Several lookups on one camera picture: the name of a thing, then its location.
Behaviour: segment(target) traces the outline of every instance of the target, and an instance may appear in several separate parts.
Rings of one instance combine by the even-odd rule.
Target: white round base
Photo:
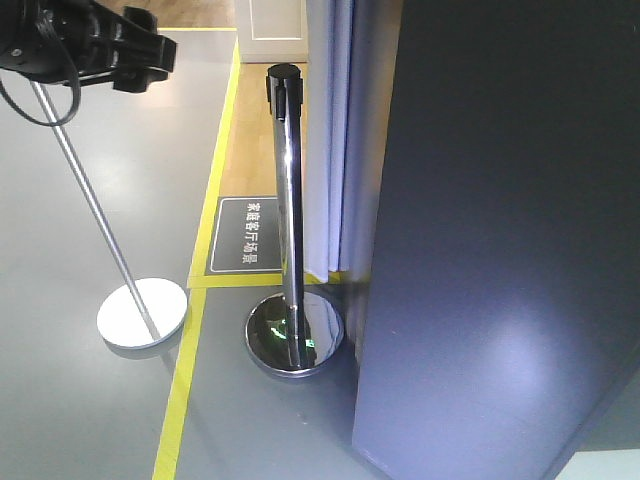
[[[152,338],[124,285],[109,295],[98,311],[100,335],[120,348],[157,345],[180,328],[187,313],[187,296],[179,285],[162,278],[144,278],[136,280],[136,286],[160,338]]]

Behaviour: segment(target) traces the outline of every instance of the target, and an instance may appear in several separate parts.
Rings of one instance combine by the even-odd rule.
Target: black stanchion top
[[[291,113],[299,117],[301,113],[300,105],[302,105],[302,78],[300,78],[300,69],[290,63],[279,63],[269,67],[267,73],[267,100],[271,103],[271,96],[275,94],[276,118],[278,120],[284,120],[287,97],[289,97]]]

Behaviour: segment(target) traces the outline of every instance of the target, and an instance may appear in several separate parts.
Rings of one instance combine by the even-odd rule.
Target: wooden floor
[[[121,14],[125,6],[151,11],[163,28],[235,27],[233,0],[98,0]]]
[[[240,67],[238,93],[220,184],[224,197],[276,195],[273,127],[265,87],[271,64],[245,63]],[[306,65],[299,64],[303,78]],[[302,157],[305,156],[306,111],[302,109]]]

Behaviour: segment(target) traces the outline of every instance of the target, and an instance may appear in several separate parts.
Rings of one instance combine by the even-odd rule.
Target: yellow tape
[[[213,165],[209,176],[209,185],[205,197],[200,227],[198,228],[198,239],[194,249],[194,257],[191,263],[192,272],[204,272],[206,263],[206,250],[208,241],[206,236],[211,232],[211,224],[215,216],[218,192],[220,190],[220,179],[227,151],[229,131],[231,129],[231,118],[233,113],[233,103],[238,90],[238,76],[240,74],[240,55],[238,53],[238,43],[233,50],[233,64],[227,86],[220,126],[218,128],[218,138],[213,154]],[[204,259],[198,256],[204,248]],[[171,384],[171,392],[167,402],[167,410],[164,416],[162,432],[160,433],[160,443],[156,455],[156,463],[153,469],[152,480],[174,480],[182,444],[182,434],[189,405],[189,395],[191,393],[191,382],[196,364],[196,354],[198,342],[200,340],[200,330],[202,328],[202,318],[207,299],[206,289],[191,287],[189,296],[189,313],[185,321],[182,340],[180,342],[180,353],[176,361],[176,367]]]
[[[227,157],[227,147],[229,144],[229,133],[231,131],[231,119],[233,118],[233,107],[235,103],[236,93],[238,91],[238,78],[240,76],[240,53],[238,52],[238,43],[233,50],[233,66],[231,68],[231,76],[229,77],[229,85],[227,87],[227,96],[222,110],[220,119],[220,128],[218,129],[218,138],[213,153],[213,165],[209,174],[209,184],[207,193],[202,207],[202,216],[200,217],[200,226],[198,227],[198,235],[196,237],[196,245],[191,260],[191,271],[189,276],[204,275],[207,268],[207,257],[209,255],[209,244],[211,243],[211,232],[213,230],[213,221],[218,208],[218,196],[220,193],[220,182],[222,180],[222,172]]]
[[[176,476],[206,299],[205,289],[191,290],[152,480],[174,480]]]
[[[304,282],[307,285],[323,284],[316,277],[305,274]],[[342,283],[340,272],[331,272],[330,284]],[[235,275],[199,275],[189,278],[189,288],[214,288],[214,287],[271,287],[282,285],[282,275],[279,273],[243,273]]]

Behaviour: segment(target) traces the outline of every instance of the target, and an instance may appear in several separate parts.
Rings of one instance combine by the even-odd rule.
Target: chrome stanchion
[[[298,67],[269,68],[267,96],[275,140],[283,293],[264,299],[251,312],[246,342],[254,360],[271,373],[305,377],[337,350],[344,327],[329,301],[304,292]]]

